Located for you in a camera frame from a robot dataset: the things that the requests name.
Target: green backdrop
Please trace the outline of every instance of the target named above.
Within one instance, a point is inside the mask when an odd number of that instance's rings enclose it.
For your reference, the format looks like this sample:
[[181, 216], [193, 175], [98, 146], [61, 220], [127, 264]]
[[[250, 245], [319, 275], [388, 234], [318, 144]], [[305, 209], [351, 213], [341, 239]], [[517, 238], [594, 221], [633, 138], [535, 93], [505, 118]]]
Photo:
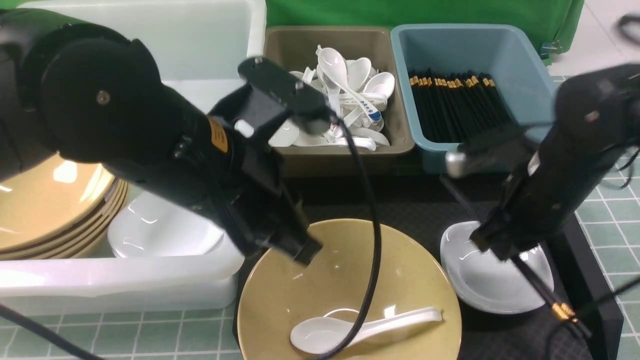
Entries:
[[[569, 50], [584, 0], [266, 0], [268, 26], [466, 22], [510, 24], [536, 49], [557, 40]], [[14, 8], [25, 0], [0, 0]]]

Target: tan plate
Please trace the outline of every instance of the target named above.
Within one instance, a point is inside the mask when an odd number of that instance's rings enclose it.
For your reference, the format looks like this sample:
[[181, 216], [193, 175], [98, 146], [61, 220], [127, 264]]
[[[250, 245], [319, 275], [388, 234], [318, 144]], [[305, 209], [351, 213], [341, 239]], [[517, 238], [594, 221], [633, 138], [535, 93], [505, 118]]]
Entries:
[[[115, 213], [119, 213], [120, 210], [124, 209], [124, 207], [127, 205], [127, 197], [128, 197], [128, 189], [127, 191], [124, 193], [124, 198], [122, 200], [122, 203], [120, 204], [120, 206], [116, 209]], [[95, 239], [93, 241], [91, 241], [91, 243], [89, 243], [89, 245], [87, 245], [85, 248], [80, 249], [80, 251], [76, 252], [73, 255], [67, 255], [65, 256], [65, 258], [68, 259], [79, 259], [79, 258], [86, 258], [89, 255], [93, 254], [95, 251], [97, 251], [98, 247], [107, 240], [107, 232], [109, 231], [109, 224], [102, 229], [102, 232], [100, 234], [98, 234], [98, 236], [95, 237]]]
[[113, 179], [102, 165], [53, 156], [0, 184], [0, 250], [25, 247], [68, 229], [100, 202]]
[[94, 243], [99, 243], [97, 241], [100, 238], [100, 235], [108, 229], [109, 224], [116, 216], [116, 214], [123, 208], [125, 204], [125, 200], [127, 198], [127, 192], [129, 190], [129, 185], [124, 183], [122, 187], [122, 191], [118, 194], [117, 200], [113, 203], [113, 205], [105, 212], [105, 216], [100, 220], [100, 224], [98, 226], [92, 227], [90, 233], [86, 233], [85, 236], [82, 236], [80, 241], [76, 242], [73, 246], [67, 247], [65, 249], [57, 249], [57, 252], [49, 252], [51, 255], [47, 256], [46, 259], [68, 259], [72, 258], [73, 255], [78, 252], [83, 251], [87, 247], [91, 247]]
[[[308, 268], [269, 250], [253, 268], [240, 296], [237, 328], [245, 360], [314, 358], [294, 348], [291, 329], [317, 316], [352, 322], [369, 282], [373, 229], [365, 220], [312, 224], [324, 244]], [[386, 332], [347, 348], [335, 359], [458, 358], [460, 306], [436, 259], [409, 236], [382, 226], [380, 278], [367, 321], [435, 306], [443, 321]]]
[[62, 233], [56, 235], [53, 238], [43, 239], [38, 243], [34, 243], [24, 248], [19, 248], [15, 250], [11, 250], [8, 252], [0, 252], [0, 260], [11, 260], [11, 259], [20, 259], [20, 258], [28, 258], [32, 254], [38, 254], [39, 252], [44, 252], [49, 249], [60, 246], [62, 243], [69, 241], [75, 238], [78, 234], [81, 234], [87, 230], [93, 224], [96, 224], [99, 219], [102, 217], [104, 210], [111, 205], [111, 203], [115, 200], [114, 195], [122, 186], [122, 182], [116, 180], [109, 187], [105, 197], [100, 204], [96, 206], [86, 217], [78, 220], [72, 227], [63, 231]]
[[81, 249], [86, 246], [92, 238], [92, 235], [96, 234], [96, 229], [99, 229], [104, 225], [105, 222], [110, 221], [110, 217], [112, 217], [114, 210], [122, 201], [122, 194], [125, 190], [124, 183], [121, 184], [116, 192], [113, 194], [114, 201], [106, 208], [103, 208], [104, 215], [98, 219], [96, 223], [87, 228], [83, 233], [78, 234], [76, 237], [69, 239], [69, 241], [58, 245], [53, 249], [49, 249], [43, 252], [33, 253], [29, 255], [29, 259], [49, 259], [57, 254], [61, 254], [63, 252], [68, 252], [71, 249], [74, 249], [73, 252]]

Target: robotic arm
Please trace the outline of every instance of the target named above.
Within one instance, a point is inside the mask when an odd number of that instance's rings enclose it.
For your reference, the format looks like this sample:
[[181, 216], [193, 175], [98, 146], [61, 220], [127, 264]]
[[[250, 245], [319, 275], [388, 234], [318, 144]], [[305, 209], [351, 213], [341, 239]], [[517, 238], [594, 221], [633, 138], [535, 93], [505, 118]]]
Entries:
[[[206, 115], [162, 84], [138, 40], [46, 10], [0, 13], [0, 181], [56, 153], [102, 163], [215, 220], [246, 256], [275, 247], [308, 265], [321, 245], [267, 141], [288, 118], [321, 134], [332, 112], [267, 59], [246, 60], [239, 73], [247, 84]], [[237, 119], [253, 136], [233, 130]]]
[[[566, 80], [557, 91], [555, 113], [532, 157], [513, 156], [517, 144], [508, 134], [474, 139], [447, 154], [454, 177], [493, 163], [513, 170], [500, 204], [471, 236], [481, 251], [491, 249], [500, 260], [558, 233], [620, 156], [640, 146], [640, 64]], [[501, 135], [505, 140], [495, 143]]]

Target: gold-tipped chopstick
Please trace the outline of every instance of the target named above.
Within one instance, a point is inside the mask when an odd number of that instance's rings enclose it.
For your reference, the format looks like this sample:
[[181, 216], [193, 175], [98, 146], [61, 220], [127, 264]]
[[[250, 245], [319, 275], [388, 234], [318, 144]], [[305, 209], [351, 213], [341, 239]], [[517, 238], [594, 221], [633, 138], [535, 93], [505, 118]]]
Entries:
[[529, 284], [540, 294], [540, 297], [547, 303], [547, 306], [551, 308], [551, 312], [560, 321], [568, 321], [571, 319], [571, 323], [568, 324], [569, 331], [578, 338], [584, 337], [586, 339], [591, 337], [591, 331], [584, 325], [578, 318], [572, 318], [575, 315], [575, 311], [566, 302], [562, 301], [556, 293], [551, 290], [545, 282], [540, 279], [522, 259], [519, 255], [511, 258], [513, 264], [518, 268], [520, 273], [529, 281]]

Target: chopsticks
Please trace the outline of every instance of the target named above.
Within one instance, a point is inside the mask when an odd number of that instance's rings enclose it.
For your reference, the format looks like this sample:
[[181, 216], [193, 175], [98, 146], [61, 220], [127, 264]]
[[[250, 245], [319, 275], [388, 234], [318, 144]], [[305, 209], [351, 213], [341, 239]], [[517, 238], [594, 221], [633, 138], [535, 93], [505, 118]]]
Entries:
[[422, 134], [432, 142], [460, 143], [515, 123], [491, 75], [409, 71], [409, 84]]
[[[529, 265], [520, 259], [519, 255], [512, 257], [511, 261], [518, 268], [520, 273], [522, 273], [525, 279], [529, 281], [529, 284], [531, 284], [531, 286], [533, 286], [533, 288], [538, 292], [547, 306], [551, 308], [551, 312], [553, 312], [558, 320], [568, 321], [575, 315], [575, 311], [573, 311], [571, 306], [563, 302], [556, 293], [554, 293], [553, 290], [551, 290], [547, 284], [540, 279], [538, 274], [536, 274]], [[591, 331], [578, 318], [572, 318], [571, 324], [569, 324], [567, 328], [569, 328], [569, 331], [578, 338], [584, 337], [588, 339], [591, 337]]]

